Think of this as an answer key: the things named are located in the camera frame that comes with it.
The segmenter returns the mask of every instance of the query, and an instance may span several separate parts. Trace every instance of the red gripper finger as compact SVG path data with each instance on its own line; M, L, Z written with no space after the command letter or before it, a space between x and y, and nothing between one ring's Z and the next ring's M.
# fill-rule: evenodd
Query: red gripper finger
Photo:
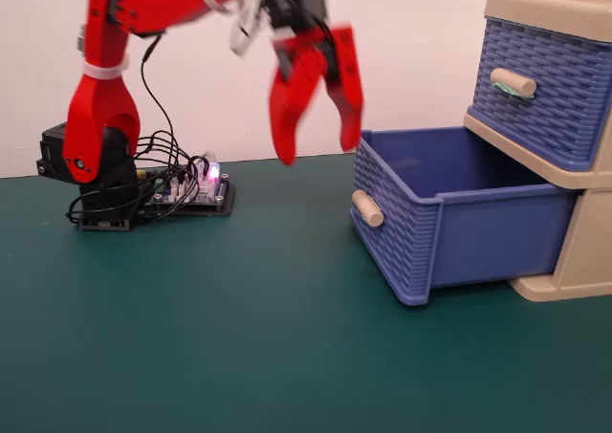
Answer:
M342 121L340 146L342 150L350 151L360 142L363 111L363 92L357 53L353 30L350 27L332 30L332 36L338 61L339 82L328 83L327 93L338 107Z
M315 48L295 53L291 74L276 71L270 93L270 120L276 155L285 165L295 160L297 123L310 104L318 81L326 71L325 59Z

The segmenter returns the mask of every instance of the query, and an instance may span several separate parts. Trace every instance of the circuit board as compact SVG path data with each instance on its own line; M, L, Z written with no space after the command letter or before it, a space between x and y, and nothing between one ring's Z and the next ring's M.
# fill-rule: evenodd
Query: circuit board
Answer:
M145 208L152 214L163 215L184 197L186 182L155 183L155 193ZM221 173L219 163L212 162L205 178L198 182L185 205L173 214L188 216L230 216L235 188L228 174Z

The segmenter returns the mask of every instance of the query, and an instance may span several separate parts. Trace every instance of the green tabletop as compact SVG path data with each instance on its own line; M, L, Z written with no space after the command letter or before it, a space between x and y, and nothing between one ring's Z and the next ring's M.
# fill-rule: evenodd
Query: green tabletop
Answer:
M612 297L403 306L351 167L228 164L230 218L130 233L72 227L74 186L0 181L0 432L610 431Z

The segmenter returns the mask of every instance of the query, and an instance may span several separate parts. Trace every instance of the green tape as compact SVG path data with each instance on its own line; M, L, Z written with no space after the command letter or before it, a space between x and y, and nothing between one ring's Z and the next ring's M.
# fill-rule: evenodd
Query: green tape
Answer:
M526 98L526 99L529 99L529 100L534 98L534 96L522 97L517 91L514 91L513 89L508 87L503 82L494 82L492 86L497 88L497 89L499 89L499 90L501 90L501 91L504 91L506 94L510 94L511 96L520 97L520 98Z

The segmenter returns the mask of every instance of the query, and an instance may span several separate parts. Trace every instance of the open drawer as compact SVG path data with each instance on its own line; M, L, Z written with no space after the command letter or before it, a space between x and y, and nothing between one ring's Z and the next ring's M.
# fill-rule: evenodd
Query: open drawer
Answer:
M580 191L548 184L465 127L364 132L355 188L381 209L354 225L408 305L431 288L552 273Z

